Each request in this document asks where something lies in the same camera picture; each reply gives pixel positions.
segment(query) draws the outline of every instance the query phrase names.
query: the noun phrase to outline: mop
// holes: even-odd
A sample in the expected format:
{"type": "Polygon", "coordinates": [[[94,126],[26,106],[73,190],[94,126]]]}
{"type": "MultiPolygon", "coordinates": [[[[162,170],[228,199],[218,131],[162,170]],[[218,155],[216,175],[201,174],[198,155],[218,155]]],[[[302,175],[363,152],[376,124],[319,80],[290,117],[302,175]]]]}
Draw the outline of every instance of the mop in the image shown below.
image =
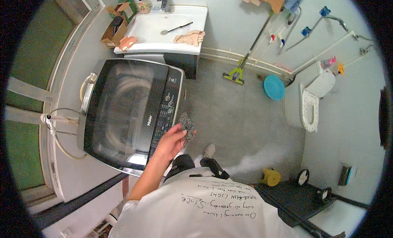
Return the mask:
{"type": "Polygon", "coordinates": [[[248,56],[252,52],[252,49],[254,48],[255,44],[258,42],[259,37],[261,36],[263,30],[266,28],[266,25],[269,23],[269,20],[272,18],[272,16],[273,16],[273,11],[270,10],[269,17],[266,19],[265,24],[263,24],[261,31],[259,32],[257,38],[255,39],[254,43],[252,44],[252,46],[251,46],[250,50],[248,51],[248,53],[246,54],[246,56],[244,56],[241,60],[238,61],[238,66],[235,69],[233,69],[229,73],[223,73],[222,76],[224,78],[227,78],[228,80],[231,80],[231,81],[238,83],[240,85],[244,84],[243,67],[246,64],[248,56]]]}

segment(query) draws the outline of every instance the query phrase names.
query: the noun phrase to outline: soap dispenser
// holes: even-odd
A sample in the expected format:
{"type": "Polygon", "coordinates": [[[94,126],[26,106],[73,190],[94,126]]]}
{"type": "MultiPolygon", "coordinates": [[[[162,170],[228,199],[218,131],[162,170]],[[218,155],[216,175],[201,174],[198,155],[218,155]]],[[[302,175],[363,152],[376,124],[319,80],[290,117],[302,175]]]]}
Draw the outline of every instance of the soap dispenser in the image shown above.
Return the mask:
{"type": "Polygon", "coordinates": [[[139,12],[141,14],[148,14],[148,13],[150,13],[148,0],[139,0],[138,8],[139,8],[139,12]]]}

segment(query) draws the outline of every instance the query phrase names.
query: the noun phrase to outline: blue hook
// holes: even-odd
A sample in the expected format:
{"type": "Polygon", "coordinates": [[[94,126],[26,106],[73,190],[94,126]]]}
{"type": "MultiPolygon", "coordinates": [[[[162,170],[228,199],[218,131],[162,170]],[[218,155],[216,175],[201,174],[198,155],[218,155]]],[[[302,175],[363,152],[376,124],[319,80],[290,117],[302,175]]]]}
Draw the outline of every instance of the blue hook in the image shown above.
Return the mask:
{"type": "Polygon", "coordinates": [[[322,16],[326,16],[328,14],[330,14],[331,10],[327,8],[327,6],[323,7],[320,11],[320,15],[322,16]]]}
{"type": "Polygon", "coordinates": [[[311,29],[308,28],[308,26],[306,26],[306,28],[304,28],[300,33],[301,33],[303,36],[307,36],[308,34],[310,34],[310,32],[311,32],[311,29]]]}

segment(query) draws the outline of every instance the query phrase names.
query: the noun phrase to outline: steel wool scouring pad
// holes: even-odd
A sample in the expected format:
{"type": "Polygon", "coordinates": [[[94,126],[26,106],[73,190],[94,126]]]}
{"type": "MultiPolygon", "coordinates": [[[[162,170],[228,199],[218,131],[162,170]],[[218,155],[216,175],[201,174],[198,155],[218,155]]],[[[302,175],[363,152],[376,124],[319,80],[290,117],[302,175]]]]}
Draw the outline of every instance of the steel wool scouring pad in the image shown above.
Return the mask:
{"type": "Polygon", "coordinates": [[[183,113],[180,117],[180,123],[182,130],[187,130],[187,134],[184,136],[184,145],[194,139],[195,121],[187,116],[187,113],[183,113]]]}

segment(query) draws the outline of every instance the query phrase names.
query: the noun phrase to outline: bathroom sink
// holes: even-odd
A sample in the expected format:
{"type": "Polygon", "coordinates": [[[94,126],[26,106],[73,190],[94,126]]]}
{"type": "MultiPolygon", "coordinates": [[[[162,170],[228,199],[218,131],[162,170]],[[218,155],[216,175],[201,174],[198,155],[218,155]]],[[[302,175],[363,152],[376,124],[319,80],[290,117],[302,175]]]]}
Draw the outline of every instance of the bathroom sink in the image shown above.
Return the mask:
{"type": "Polygon", "coordinates": [[[137,14],[132,26],[128,26],[125,36],[134,36],[138,43],[131,46],[126,52],[116,47],[115,54],[162,52],[199,55],[201,44],[198,47],[185,43],[174,43],[176,35],[182,35],[189,31],[205,28],[207,7],[201,6],[170,6],[169,13],[150,12],[149,14],[137,14]],[[182,29],[174,30],[166,35],[161,35],[162,30],[171,30],[178,26],[194,23],[182,29]]]}

